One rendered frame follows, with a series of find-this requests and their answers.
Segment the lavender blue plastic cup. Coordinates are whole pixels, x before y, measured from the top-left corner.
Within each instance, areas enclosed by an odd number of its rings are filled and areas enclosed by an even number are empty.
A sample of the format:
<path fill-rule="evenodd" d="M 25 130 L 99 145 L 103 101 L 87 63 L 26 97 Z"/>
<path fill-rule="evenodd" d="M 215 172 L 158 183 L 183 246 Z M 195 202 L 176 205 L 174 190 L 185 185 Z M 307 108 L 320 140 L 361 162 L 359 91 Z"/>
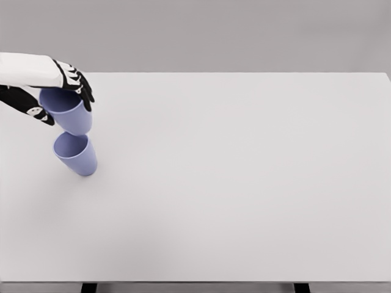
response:
<path fill-rule="evenodd" d="M 53 152 L 70 170 L 80 176 L 90 176 L 98 167 L 97 156 L 87 135 L 60 134 L 53 143 Z"/>
<path fill-rule="evenodd" d="M 59 88 L 41 89 L 38 100 L 68 133 L 81 136 L 92 129 L 92 113 L 85 109 L 77 93 Z"/>

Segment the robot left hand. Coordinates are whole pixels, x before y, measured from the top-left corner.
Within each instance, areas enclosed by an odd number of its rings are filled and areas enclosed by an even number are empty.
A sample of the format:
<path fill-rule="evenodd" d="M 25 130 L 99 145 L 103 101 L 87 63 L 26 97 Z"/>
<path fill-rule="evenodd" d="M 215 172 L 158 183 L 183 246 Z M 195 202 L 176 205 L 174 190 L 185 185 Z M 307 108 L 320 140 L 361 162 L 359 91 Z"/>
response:
<path fill-rule="evenodd" d="M 88 112 L 95 102 L 89 82 L 73 65 L 47 55 L 0 51 L 0 102 L 46 125 L 55 125 L 53 116 L 25 91 L 26 87 L 75 92 Z"/>

